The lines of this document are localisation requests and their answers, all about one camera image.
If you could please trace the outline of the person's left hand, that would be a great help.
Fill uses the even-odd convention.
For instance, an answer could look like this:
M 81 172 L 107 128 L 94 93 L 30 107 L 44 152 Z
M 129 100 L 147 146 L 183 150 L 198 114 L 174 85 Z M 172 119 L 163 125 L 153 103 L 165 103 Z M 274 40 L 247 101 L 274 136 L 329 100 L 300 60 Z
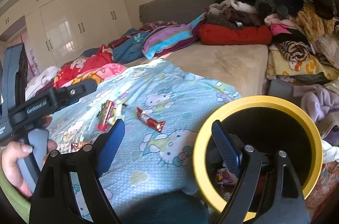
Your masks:
M 29 156 L 33 151 L 30 145 L 12 141 L 2 152 L 2 169 L 9 183 L 24 197 L 29 198 L 32 192 L 25 182 L 17 161 Z

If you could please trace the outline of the green sleeve left forearm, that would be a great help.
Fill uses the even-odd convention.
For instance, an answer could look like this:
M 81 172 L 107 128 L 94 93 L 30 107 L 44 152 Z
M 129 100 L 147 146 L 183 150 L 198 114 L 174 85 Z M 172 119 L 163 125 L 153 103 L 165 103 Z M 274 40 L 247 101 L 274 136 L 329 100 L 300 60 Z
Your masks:
M 1 169 L 1 223 L 29 223 L 31 203 L 7 180 Z

